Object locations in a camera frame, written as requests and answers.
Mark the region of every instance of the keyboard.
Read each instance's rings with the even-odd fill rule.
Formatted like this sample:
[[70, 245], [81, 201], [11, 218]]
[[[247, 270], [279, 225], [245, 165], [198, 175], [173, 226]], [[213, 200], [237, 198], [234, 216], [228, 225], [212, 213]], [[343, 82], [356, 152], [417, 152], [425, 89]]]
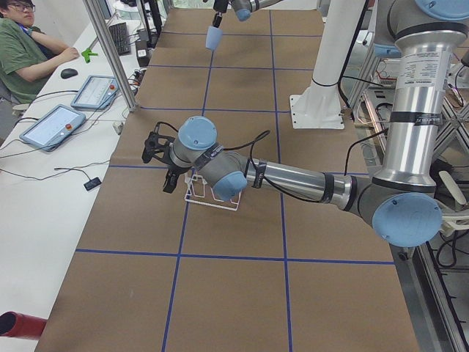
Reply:
[[125, 22], [113, 24], [109, 26], [109, 32], [111, 33], [112, 40], [117, 49], [119, 55], [125, 55], [130, 53], [129, 43], [129, 32], [127, 30], [127, 24]]

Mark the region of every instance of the green object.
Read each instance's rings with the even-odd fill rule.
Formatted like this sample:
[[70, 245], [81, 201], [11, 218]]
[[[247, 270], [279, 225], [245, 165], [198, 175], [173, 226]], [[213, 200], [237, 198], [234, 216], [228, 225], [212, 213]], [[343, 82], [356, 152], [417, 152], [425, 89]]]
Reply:
[[85, 51], [81, 52], [82, 57], [85, 58], [85, 62], [89, 64], [91, 59], [89, 58], [90, 56], [97, 56], [97, 53], [93, 53], [90, 48], [87, 48]]
[[16, 70], [47, 60], [36, 42], [14, 21], [0, 18], [0, 79], [20, 103], [30, 103], [50, 76], [28, 82]]

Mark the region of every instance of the white table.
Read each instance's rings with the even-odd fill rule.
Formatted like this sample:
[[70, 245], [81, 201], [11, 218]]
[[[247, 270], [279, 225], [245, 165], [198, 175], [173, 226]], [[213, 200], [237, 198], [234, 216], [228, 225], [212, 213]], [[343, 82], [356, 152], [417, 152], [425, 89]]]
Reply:
[[[129, 32], [140, 21], [128, 21]], [[75, 47], [84, 51], [95, 38], [92, 25], [84, 30]], [[128, 76], [139, 65], [135, 48], [132, 53], [121, 56]], [[93, 48], [98, 56], [91, 56], [86, 64], [83, 57], [59, 67], [44, 86], [41, 94], [66, 89], [78, 90], [91, 74], [112, 76], [112, 71], [99, 43]], [[78, 76], [64, 80], [60, 72], [66, 67], [75, 68]], [[69, 106], [73, 93], [50, 95], [34, 102], [25, 117], [41, 117], [59, 103]], [[0, 169], [21, 175], [45, 177], [56, 173], [54, 167], [84, 166], [107, 161], [116, 147], [119, 136], [113, 128], [115, 121], [123, 121], [128, 113], [122, 96], [98, 124], [87, 132], [69, 138], [51, 153], [32, 153], [0, 158]], [[17, 139], [31, 122], [18, 123], [4, 146]], [[86, 129], [91, 122], [81, 128]], [[13, 142], [0, 157], [21, 153], [34, 148]], [[91, 177], [101, 180], [108, 165], [85, 168]], [[71, 171], [44, 181], [26, 180], [0, 172], [0, 314], [8, 311], [22, 312], [47, 318], [67, 272], [76, 244], [80, 238], [98, 188], [87, 191], [83, 184], [88, 179], [82, 172]], [[0, 337], [1, 352], [33, 351], [37, 341]]]

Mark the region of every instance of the man's arm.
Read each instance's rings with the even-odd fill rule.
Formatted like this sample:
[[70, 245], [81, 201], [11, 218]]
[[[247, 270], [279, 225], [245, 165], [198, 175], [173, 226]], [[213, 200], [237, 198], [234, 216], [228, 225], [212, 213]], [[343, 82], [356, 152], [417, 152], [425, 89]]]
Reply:
[[56, 68], [58, 68], [58, 66], [65, 62], [76, 59], [79, 57], [79, 55], [80, 54], [78, 53], [78, 50], [75, 48], [66, 48], [60, 55], [41, 62], [40, 64], [35, 64], [16, 70], [16, 73], [21, 76], [22, 79], [28, 82], [34, 82], [37, 79], [50, 75]]
[[31, 33], [31, 38], [34, 39], [34, 41], [37, 43], [44, 45], [47, 49], [51, 50], [56, 55], [61, 54], [66, 48], [68, 48], [68, 45], [61, 40], [41, 32], [33, 31]]

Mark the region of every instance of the computer mouse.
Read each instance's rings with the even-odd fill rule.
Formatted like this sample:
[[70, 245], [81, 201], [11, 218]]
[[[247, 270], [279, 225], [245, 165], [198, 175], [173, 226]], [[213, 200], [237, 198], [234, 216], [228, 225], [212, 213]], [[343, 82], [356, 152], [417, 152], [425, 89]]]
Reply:
[[70, 78], [70, 77], [73, 77], [73, 76], [76, 76], [76, 75], [78, 75], [78, 71], [75, 70], [74, 68], [65, 68], [60, 73], [60, 76], [63, 79], [67, 79], [67, 78]]

